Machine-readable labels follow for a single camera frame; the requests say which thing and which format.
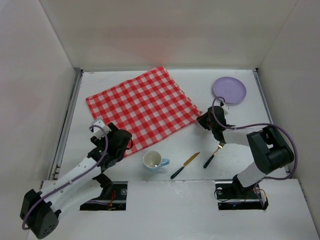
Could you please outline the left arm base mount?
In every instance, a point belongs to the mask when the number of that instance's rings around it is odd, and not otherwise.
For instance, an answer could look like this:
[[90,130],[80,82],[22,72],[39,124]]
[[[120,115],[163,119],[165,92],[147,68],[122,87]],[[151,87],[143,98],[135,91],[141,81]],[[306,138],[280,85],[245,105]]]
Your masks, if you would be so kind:
[[112,181],[101,174],[94,178],[101,193],[80,206],[80,211],[125,211],[127,206],[128,182]]

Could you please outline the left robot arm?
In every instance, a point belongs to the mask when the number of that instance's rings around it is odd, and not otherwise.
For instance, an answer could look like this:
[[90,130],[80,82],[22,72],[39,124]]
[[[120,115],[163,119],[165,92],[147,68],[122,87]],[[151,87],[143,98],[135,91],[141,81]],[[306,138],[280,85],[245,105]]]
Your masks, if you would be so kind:
[[93,149],[72,170],[39,191],[29,190],[20,210],[21,228],[41,240],[51,234],[71,210],[106,197],[113,182],[104,172],[123,160],[133,146],[132,134],[113,123],[95,120],[90,126]]

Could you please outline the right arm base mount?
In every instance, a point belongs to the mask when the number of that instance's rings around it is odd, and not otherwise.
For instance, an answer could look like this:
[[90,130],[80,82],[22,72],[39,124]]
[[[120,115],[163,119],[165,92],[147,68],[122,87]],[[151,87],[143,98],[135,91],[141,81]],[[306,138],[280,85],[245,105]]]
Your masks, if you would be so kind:
[[249,189],[238,191],[234,189],[232,181],[216,181],[214,197],[217,200],[219,210],[263,210],[269,206],[266,192],[252,186]]

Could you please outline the red white checkered cloth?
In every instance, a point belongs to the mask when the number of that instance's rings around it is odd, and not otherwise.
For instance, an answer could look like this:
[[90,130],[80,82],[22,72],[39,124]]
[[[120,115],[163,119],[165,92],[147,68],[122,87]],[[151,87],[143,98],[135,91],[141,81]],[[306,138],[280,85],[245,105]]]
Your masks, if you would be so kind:
[[94,119],[132,135],[129,156],[193,124],[202,112],[164,67],[155,67],[85,99]]

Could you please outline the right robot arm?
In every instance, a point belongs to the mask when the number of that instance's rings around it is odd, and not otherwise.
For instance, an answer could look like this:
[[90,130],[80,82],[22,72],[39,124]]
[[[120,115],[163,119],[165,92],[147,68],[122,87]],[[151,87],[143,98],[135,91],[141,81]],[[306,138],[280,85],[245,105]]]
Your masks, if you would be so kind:
[[293,163],[298,165],[297,148],[289,134],[271,123],[256,123],[237,127],[227,124],[221,106],[212,106],[197,119],[214,138],[223,144],[243,145],[250,148],[253,162],[232,179],[231,189],[236,195],[252,190],[270,173]]

